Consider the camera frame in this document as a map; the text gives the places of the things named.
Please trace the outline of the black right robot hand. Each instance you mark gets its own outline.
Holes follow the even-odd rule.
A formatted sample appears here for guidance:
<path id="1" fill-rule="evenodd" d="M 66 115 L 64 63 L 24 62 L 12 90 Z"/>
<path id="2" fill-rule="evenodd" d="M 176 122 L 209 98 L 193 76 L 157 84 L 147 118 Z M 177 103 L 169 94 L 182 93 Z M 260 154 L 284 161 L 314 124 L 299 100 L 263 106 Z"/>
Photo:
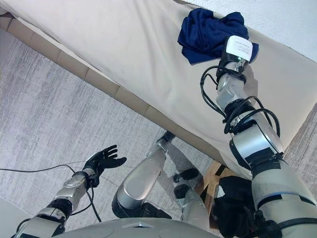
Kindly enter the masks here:
<path id="1" fill-rule="evenodd" d="M 240 36 L 230 36 L 223 47 L 219 65 L 226 67 L 231 62 L 238 66 L 245 66 L 251 61 L 253 44 Z"/>

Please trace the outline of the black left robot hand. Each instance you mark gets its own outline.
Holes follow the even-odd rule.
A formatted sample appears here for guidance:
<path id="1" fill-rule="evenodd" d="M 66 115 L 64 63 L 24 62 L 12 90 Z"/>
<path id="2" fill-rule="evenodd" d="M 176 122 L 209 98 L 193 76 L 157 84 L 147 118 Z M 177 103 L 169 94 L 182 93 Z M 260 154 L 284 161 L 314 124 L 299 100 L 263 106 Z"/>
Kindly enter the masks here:
<path id="1" fill-rule="evenodd" d="M 122 166 L 126 157 L 118 157 L 117 145 L 112 145 L 92 155 L 85 163 L 82 171 L 89 175 L 100 176 L 105 169 L 112 169 Z"/>

